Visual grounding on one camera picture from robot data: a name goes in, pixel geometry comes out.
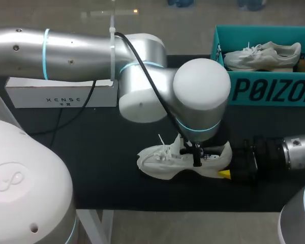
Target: black cable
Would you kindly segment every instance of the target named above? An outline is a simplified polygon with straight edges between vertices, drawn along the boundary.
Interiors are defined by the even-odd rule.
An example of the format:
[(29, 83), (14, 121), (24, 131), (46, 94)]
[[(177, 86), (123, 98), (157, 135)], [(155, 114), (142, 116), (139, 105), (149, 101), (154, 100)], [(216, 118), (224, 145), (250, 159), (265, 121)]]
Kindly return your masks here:
[(83, 111), (84, 109), (86, 108), (87, 106), (87, 103), (89, 102), (92, 94), (93, 94), (93, 91), (94, 91), (94, 88), (95, 88), (95, 85), (96, 85), (96, 81), (94, 80), (93, 81), (93, 84), (92, 84), (92, 87), (90, 89), (90, 92), (87, 96), (87, 99), (85, 101), (85, 103), (82, 105), (81, 109), (78, 111), (78, 113), (76, 114), (76, 116), (74, 116), (71, 120), (69, 120), (68, 122), (58, 126), (58, 127), (55, 127), (54, 129), (50, 129), (50, 130), (46, 130), (46, 131), (40, 131), (40, 132), (34, 132), (34, 133), (28, 133), (30, 136), (37, 136), (37, 135), (45, 135), (45, 134), (48, 134), (48, 133), (52, 133), (52, 132), (56, 132), (57, 130), (60, 130), (62, 129), (63, 127), (66, 127), (67, 125), (69, 125), (72, 121), (74, 121)]
[(173, 126), (177, 129), (177, 131), (180, 133), (180, 135), (182, 136), (183, 140), (185, 142), (188, 142), (189, 140), (187, 139), (187, 137), (183, 134), (183, 132), (181, 131), (178, 123), (176, 122), (176, 119), (174, 117), (174, 115), (171, 113), (171, 111), (169, 110), (168, 108), (168, 105), (167, 103), (164, 101), (164, 99), (161, 97), (158, 89), (156, 88), (151, 76), (149, 75), (149, 72), (146, 68), (146, 66), (143, 64), (143, 61), (141, 60), (139, 54), (137, 53), (136, 49), (134, 48), (134, 46), (132, 45), (132, 43), (129, 41), (129, 39), (122, 33), (120, 32), (115, 32), (115, 36), (117, 37), (121, 37), (126, 43), (127, 45), (130, 47), (130, 49), (132, 50), (133, 54), (135, 55), (135, 57), (137, 58), (138, 62), (139, 62), (139, 65), (141, 66), (144, 74), (146, 75), (149, 83), (151, 84), (152, 86), (152, 89), (154, 90), (158, 100), (160, 101), (160, 103), (162, 104), (163, 108), (165, 109), (166, 113), (167, 113), (167, 116), (169, 117), (169, 119), (171, 120)]
[(57, 132), (57, 128), (58, 128), (59, 123), (60, 123), (61, 115), (62, 115), (62, 108), (60, 108), (59, 115), (57, 116), (55, 130), (54, 130), (53, 135), (52, 135), (52, 139), (51, 139), (51, 142), (50, 142), (49, 149), (51, 149), (52, 146), (53, 146), (53, 143), (54, 143), (54, 140), (55, 140), (55, 136), (56, 136), (56, 132)]

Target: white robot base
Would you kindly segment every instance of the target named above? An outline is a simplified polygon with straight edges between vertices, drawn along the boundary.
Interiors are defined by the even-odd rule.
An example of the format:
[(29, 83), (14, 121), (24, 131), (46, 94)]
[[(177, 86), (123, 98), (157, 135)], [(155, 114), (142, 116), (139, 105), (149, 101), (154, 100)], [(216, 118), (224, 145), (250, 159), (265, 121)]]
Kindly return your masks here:
[(77, 229), (63, 161), (0, 120), (0, 244), (75, 244)]

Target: white box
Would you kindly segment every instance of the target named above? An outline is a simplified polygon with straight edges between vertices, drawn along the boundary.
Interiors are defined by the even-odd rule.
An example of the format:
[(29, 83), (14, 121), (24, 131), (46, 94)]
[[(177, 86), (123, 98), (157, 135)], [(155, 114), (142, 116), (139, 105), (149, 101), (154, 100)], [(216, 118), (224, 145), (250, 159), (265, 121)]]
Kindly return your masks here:
[[(64, 82), (11, 77), (6, 91), (16, 108), (82, 107), (93, 82)], [(118, 81), (98, 80), (87, 107), (115, 107)]]

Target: shoe sole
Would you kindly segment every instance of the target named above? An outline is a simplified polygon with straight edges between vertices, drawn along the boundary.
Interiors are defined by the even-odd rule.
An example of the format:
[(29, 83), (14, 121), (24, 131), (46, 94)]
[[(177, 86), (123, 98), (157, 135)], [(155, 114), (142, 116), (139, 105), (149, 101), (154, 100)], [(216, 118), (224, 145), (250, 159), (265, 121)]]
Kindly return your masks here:
[(280, 73), (291, 73), (293, 68), (273, 68), (273, 69), (237, 69), (233, 67), (228, 67), (231, 71), (242, 71), (242, 72), (280, 72)]
[(141, 172), (145, 173), (146, 175), (149, 175), (153, 178), (157, 178), (157, 179), (162, 179), (162, 180), (171, 180), (173, 179), (178, 173), (180, 173), (183, 170), (191, 170), (194, 171), (198, 174), (200, 174), (203, 177), (208, 177), (208, 178), (218, 178), (218, 179), (222, 179), (223, 177), (221, 177), (218, 172), (222, 169), (219, 170), (194, 170), (194, 169), (183, 169), (183, 170), (179, 170), (177, 172), (174, 173), (158, 173), (158, 174), (153, 174), (150, 172), (146, 172), (144, 170), (142, 170), (141, 168), (139, 168), (141, 170)]

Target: screw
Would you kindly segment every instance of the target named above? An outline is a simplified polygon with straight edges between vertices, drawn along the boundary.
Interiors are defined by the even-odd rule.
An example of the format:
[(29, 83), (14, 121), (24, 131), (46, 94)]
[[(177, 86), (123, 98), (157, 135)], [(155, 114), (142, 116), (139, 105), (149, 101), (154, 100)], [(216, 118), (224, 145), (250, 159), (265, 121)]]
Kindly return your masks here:
[(37, 224), (31, 224), (30, 225), (30, 231), (32, 232), (32, 233), (36, 233), (36, 232), (38, 232), (38, 230), (39, 230), (39, 227), (38, 227), (38, 225)]
[(294, 140), (294, 141), (293, 141), (293, 144), (294, 144), (295, 146), (297, 146), (297, 145), (299, 145), (299, 144), (300, 144), (300, 142), (299, 142), (299, 141), (297, 141), (297, 140)]

